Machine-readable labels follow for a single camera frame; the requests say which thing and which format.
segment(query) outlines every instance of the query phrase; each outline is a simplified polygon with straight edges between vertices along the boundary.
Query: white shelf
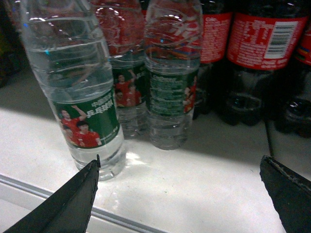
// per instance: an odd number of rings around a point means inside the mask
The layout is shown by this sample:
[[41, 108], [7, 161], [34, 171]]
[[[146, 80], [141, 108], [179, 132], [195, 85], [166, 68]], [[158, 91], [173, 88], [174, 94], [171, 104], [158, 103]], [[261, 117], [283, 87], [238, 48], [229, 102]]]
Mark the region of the white shelf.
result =
[[[0, 89], [0, 117], [2, 176], [55, 192], [78, 172], [29, 68]], [[146, 135], [126, 145], [125, 169], [98, 184], [94, 202], [120, 225], [138, 232], [284, 233], [259, 175], [269, 155], [263, 122], [232, 127], [210, 113], [193, 122], [180, 149], [157, 149]]]

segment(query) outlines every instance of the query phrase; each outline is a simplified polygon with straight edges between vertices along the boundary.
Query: person photo on label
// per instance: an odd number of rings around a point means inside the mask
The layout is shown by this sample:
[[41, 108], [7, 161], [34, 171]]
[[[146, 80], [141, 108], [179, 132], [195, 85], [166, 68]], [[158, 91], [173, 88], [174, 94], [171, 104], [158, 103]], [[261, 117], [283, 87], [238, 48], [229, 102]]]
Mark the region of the person photo on label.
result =
[[120, 89], [115, 89], [116, 94], [116, 102], [117, 107], [125, 107], [126, 106], [126, 99], [124, 98], [124, 94]]
[[85, 120], [86, 119], [86, 113], [83, 112], [80, 108], [77, 107], [77, 105], [73, 105], [72, 108], [74, 108], [75, 110], [77, 110], [77, 112], [80, 114], [79, 117], [76, 118], [71, 118], [70, 114], [68, 113], [68, 111], [66, 111], [65, 109], [62, 109], [60, 111], [60, 115], [62, 116], [61, 118], [61, 122], [63, 125], [68, 126], [73, 133], [77, 133], [79, 132], [79, 128], [76, 126], [76, 124], [81, 121], [81, 120]]
[[63, 130], [64, 130], [65, 139], [71, 144], [75, 146], [79, 146], [78, 138], [67, 125], [63, 125]]
[[134, 83], [128, 85], [129, 91], [125, 94], [126, 106], [133, 107], [141, 103], [141, 93], [136, 90]]
[[128, 70], [128, 72], [130, 72], [130, 74], [132, 75], [132, 78], [130, 80], [127, 80], [127, 81], [125, 81], [125, 76], [123, 74], [117, 74], [118, 82], [115, 85], [115, 89], [121, 90], [123, 95], [125, 95], [127, 92], [129, 92], [128, 85], [130, 83], [133, 83], [137, 79], [135, 73], [131, 69]]
[[76, 133], [76, 137], [79, 140], [79, 146], [85, 148], [97, 147], [102, 145], [100, 136], [97, 132], [89, 130], [89, 124], [86, 121], [79, 121], [76, 126], [79, 128], [79, 132]]
[[194, 107], [196, 82], [197, 76], [194, 77], [193, 85], [190, 87], [186, 87], [185, 89], [186, 98], [183, 101], [183, 105], [185, 106], [184, 113], [189, 112]]

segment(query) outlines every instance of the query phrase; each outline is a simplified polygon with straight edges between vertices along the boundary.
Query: red jersey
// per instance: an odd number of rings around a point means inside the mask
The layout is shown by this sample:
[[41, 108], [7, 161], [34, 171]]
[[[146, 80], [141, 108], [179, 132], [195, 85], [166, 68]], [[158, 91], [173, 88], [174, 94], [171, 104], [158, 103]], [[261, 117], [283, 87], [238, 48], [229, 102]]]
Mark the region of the red jersey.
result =
[[141, 93], [139, 91], [135, 91], [135, 93], [128, 92], [125, 94], [126, 106], [133, 107], [137, 104], [141, 103]]
[[96, 132], [88, 131], [87, 134], [82, 134], [80, 132], [76, 133], [76, 137], [79, 140], [79, 146], [81, 147], [97, 147], [98, 143], [96, 138], [99, 139], [99, 134]]
[[126, 107], [126, 100], [124, 97], [121, 100], [116, 99], [117, 107]]
[[70, 121], [66, 120], [65, 118], [62, 118], [62, 124], [67, 125], [73, 133], [77, 133], [80, 131], [80, 129], [77, 127], [77, 123], [79, 121], [80, 121], [79, 117], [71, 119]]
[[73, 135], [72, 137], [66, 136], [66, 140], [75, 146], [80, 145], [80, 141], [75, 135]]
[[132, 83], [132, 80], [125, 81], [124, 83], [117, 83], [115, 89], [119, 89], [123, 94], [129, 92], [128, 85]]

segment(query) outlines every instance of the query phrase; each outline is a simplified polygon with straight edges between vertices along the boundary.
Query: bottle base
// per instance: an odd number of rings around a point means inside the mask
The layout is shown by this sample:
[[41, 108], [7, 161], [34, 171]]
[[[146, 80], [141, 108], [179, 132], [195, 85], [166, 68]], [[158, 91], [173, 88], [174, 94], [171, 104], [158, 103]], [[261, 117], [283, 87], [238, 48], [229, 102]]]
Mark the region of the bottle base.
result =
[[182, 116], [158, 116], [148, 111], [149, 138], [151, 143], [162, 150], [181, 147], [188, 138], [192, 124], [193, 109]]
[[118, 108], [118, 114], [125, 139], [143, 135], [147, 130], [145, 103], [132, 108]]
[[178, 136], [177, 137], [150, 136], [150, 141], [152, 145], [161, 150], [175, 150], [181, 147], [186, 140], [187, 140], [186, 138], [180, 138]]
[[[87, 163], [74, 159], [76, 167], [81, 170]], [[101, 168], [99, 170], [99, 181], [107, 181], [118, 175], [125, 167], [126, 148], [124, 144], [112, 154], [109, 158], [101, 160]]]

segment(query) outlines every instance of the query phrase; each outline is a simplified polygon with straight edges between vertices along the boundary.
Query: printed label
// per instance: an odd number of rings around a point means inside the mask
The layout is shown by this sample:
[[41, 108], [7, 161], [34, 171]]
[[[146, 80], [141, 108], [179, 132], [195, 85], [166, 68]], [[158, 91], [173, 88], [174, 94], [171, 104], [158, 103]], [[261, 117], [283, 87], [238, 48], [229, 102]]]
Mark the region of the printed label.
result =
[[203, 15], [203, 42], [201, 63], [221, 60], [229, 34], [232, 13]]
[[296, 50], [295, 58], [311, 66], [311, 23], [305, 31], [300, 45]]
[[145, 102], [145, 65], [132, 69], [112, 69], [117, 107], [134, 107]]
[[170, 117], [188, 113], [194, 106], [197, 71], [188, 75], [162, 75], [148, 71], [147, 108]]
[[78, 148], [96, 148], [109, 143], [119, 132], [113, 90], [77, 104], [51, 102], [66, 141]]
[[236, 13], [227, 57], [233, 63], [247, 68], [284, 68], [307, 19], [263, 18]]

